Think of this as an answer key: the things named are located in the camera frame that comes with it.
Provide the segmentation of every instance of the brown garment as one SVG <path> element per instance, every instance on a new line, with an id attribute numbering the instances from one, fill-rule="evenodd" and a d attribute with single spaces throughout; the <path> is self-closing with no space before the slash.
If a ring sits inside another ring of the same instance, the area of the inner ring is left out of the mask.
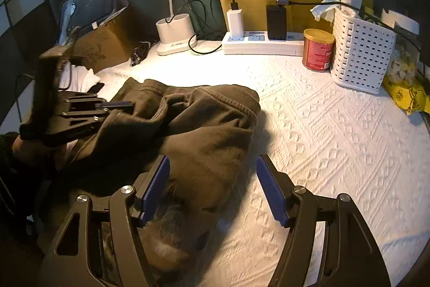
<path id="1" fill-rule="evenodd" d="M 113 111 L 80 147 L 53 186 L 39 244 L 48 247 L 77 195 L 110 196 L 165 154 L 170 178 L 139 234 L 150 264 L 181 270 L 204 247 L 243 167 L 259 96 L 236 85 L 176 88 L 130 78 L 113 101 L 135 102 L 134 114 Z"/>

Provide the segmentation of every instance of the textured white bedspread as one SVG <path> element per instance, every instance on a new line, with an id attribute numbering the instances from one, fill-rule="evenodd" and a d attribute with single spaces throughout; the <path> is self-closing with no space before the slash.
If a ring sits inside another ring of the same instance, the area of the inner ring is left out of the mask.
<path id="1" fill-rule="evenodd" d="M 206 42 L 201 51 L 214 48 Z M 251 160 L 269 154 L 279 171 L 314 194 L 351 195 L 381 249 L 395 286 L 430 237 L 430 137 L 381 89 L 378 96 L 337 86 L 294 56 L 206 56 L 183 52 L 124 63 L 97 74 L 111 99 L 128 77 L 172 86 L 240 84 L 256 90 L 262 115 Z M 317 226 L 306 285 L 316 281 L 323 248 Z M 202 259 L 183 286 L 267 286 L 288 230 L 273 219 L 255 174 L 238 179 Z"/>

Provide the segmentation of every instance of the blue gripper pad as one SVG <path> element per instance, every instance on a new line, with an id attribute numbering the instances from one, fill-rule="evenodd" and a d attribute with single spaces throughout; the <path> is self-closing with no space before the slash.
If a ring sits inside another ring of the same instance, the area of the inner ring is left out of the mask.
<path id="1" fill-rule="evenodd" d="M 139 218 L 139 225 L 145 226 L 147 222 L 152 220 L 155 209 L 160 203 L 160 198 L 166 186 L 167 180 L 170 175 L 170 161 L 164 157 L 160 166 L 158 167 L 152 182 L 148 186 L 148 190 L 143 197 L 142 214 Z"/>
<path id="2" fill-rule="evenodd" d="M 263 187 L 264 194 L 267 202 L 269 203 L 274 219 L 285 227 L 288 222 L 286 198 L 261 156 L 257 158 L 257 177 L 259 178 L 261 187 Z"/>

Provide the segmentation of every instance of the red can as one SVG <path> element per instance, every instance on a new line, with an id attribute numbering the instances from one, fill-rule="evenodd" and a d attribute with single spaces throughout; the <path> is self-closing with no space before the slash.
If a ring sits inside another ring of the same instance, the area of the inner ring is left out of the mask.
<path id="1" fill-rule="evenodd" d="M 303 65 L 313 71 L 325 71 L 332 61 L 335 37 L 326 31 L 304 30 Z"/>

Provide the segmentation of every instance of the metal screw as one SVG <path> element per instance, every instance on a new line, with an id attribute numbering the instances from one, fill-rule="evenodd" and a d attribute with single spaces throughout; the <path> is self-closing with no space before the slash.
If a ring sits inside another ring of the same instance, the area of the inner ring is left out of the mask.
<path id="1" fill-rule="evenodd" d="M 78 196 L 76 201 L 78 201 L 79 203 L 85 203 L 86 201 L 88 201 L 88 196 L 87 195 L 80 195 L 80 196 Z"/>
<path id="2" fill-rule="evenodd" d="M 133 190 L 133 186 L 131 185 L 126 185 L 121 188 L 121 192 L 125 195 L 130 194 L 131 192 L 133 192 Z"/>
<path id="3" fill-rule="evenodd" d="M 339 198 L 342 202 L 349 202 L 351 201 L 351 197 L 348 194 L 340 194 Z"/>
<path id="4" fill-rule="evenodd" d="M 301 186 L 301 185 L 296 185 L 296 186 L 294 186 L 294 192 L 296 194 L 301 195 L 301 194 L 304 194 L 306 192 L 306 188 L 304 186 Z"/>

